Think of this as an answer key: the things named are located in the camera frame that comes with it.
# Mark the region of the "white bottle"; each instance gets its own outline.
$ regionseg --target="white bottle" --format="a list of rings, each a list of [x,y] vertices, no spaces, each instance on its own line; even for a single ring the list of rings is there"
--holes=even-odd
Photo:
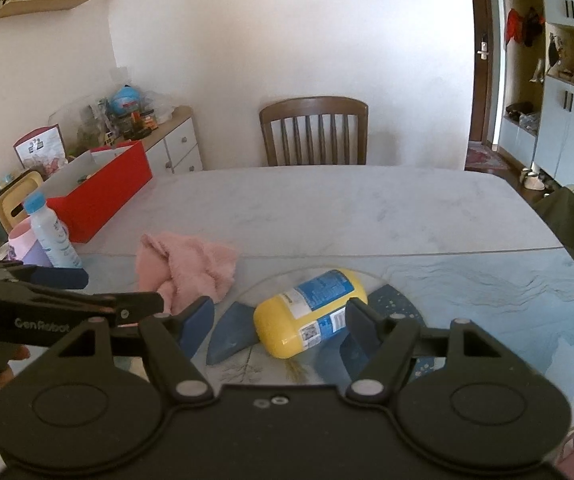
[[[46,205],[45,195],[32,193],[23,207],[29,214],[32,231],[54,267],[82,269],[83,263],[72,247],[56,213]]]

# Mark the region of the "dining table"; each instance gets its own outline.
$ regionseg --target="dining table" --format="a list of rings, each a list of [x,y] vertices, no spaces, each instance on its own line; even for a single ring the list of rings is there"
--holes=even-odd
[[[136,290],[139,240],[161,232],[237,249],[235,282],[217,320],[272,277],[352,269],[400,291],[429,327],[475,322],[564,393],[574,423],[574,261],[497,176],[300,166],[155,178],[77,247],[90,274],[86,291]],[[260,344],[209,366],[208,345],[209,337],[193,362],[215,386],[350,382],[338,344],[324,348],[322,366],[322,348],[298,356],[296,375]]]

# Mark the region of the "red box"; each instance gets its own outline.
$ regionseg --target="red box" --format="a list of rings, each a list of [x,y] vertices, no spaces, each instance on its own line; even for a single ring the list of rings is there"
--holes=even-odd
[[[90,179],[78,184],[90,174]],[[150,180],[142,142],[129,142],[83,153],[54,173],[40,190],[67,225],[70,240],[87,243]]]

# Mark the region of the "yellow bottle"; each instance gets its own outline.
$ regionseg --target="yellow bottle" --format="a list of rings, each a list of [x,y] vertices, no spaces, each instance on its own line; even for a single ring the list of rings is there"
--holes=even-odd
[[[367,303],[363,284],[350,270],[330,270],[258,305],[256,332],[273,357],[288,359],[343,329],[350,298]]]

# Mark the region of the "chair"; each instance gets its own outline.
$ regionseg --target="chair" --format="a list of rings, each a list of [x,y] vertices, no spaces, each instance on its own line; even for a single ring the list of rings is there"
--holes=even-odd
[[[314,127],[317,132],[317,141],[314,142],[311,117],[317,116],[318,124]],[[327,142],[325,133],[324,116],[330,116],[329,135],[331,144]],[[338,126],[336,116],[342,116],[342,145],[339,144],[337,135]],[[283,161],[285,166],[291,166],[292,160],[295,164],[338,164],[342,160],[345,164],[351,164],[352,146],[350,134],[349,117],[357,118],[357,140],[356,145],[356,163],[365,165],[367,163],[367,124],[369,116],[369,107],[355,99],[347,97],[304,97],[281,101],[264,108],[260,112],[260,124],[263,130],[263,139],[265,140],[265,149],[267,150],[267,163],[269,166],[278,166],[279,157],[274,142],[272,123],[280,121],[280,144],[283,147]],[[302,146],[301,127],[304,124],[305,131],[305,150]],[[288,129],[291,133],[291,142],[289,141]]]

